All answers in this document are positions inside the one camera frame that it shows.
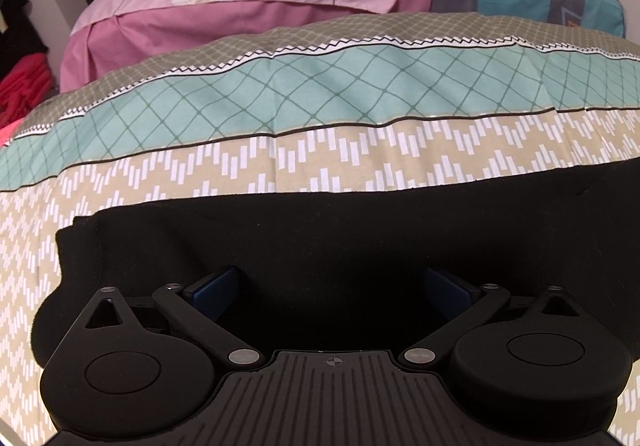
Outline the red folded clothes pile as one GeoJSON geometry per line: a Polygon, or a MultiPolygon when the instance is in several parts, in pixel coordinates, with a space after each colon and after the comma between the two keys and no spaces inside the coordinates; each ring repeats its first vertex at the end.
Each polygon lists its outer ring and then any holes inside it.
{"type": "Polygon", "coordinates": [[[54,80],[45,54],[25,56],[1,80],[1,127],[26,117],[43,102],[54,80]]]}

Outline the black pants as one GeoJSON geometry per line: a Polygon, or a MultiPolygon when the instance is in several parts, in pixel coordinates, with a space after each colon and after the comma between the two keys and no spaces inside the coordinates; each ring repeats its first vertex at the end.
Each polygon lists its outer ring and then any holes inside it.
{"type": "Polygon", "coordinates": [[[639,164],[389,192],[165,200],[78,217],[32,325],[44,365],[94,292],[145,297],[239,270],[220,324],[255,348],[399,350],[436,329],[443,276],[516,296],[566,289],[639,348],[639,164]]]}

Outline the patterned bed quilt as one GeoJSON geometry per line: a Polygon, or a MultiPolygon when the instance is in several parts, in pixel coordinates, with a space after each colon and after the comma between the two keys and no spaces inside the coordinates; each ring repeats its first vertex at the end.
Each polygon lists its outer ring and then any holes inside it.
{"type": "Polygon", "coordinates": [[[639,47],[477,13],[357,14],[162,54],[1,136],[1,435],[53,426],[30,349],[55,232],[110,207],[405,190],[639,154],[639,47]]]}

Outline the dark hanging clothes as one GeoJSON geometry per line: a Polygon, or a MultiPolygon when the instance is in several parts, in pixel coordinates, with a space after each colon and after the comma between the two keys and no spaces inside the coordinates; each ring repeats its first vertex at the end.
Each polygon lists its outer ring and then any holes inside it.
{"type": "Polygon", "coordinates": [[[29,0],[1,0],[1,78],[24,57],[49,51],[27,16],[28,5],[29,0]]]}

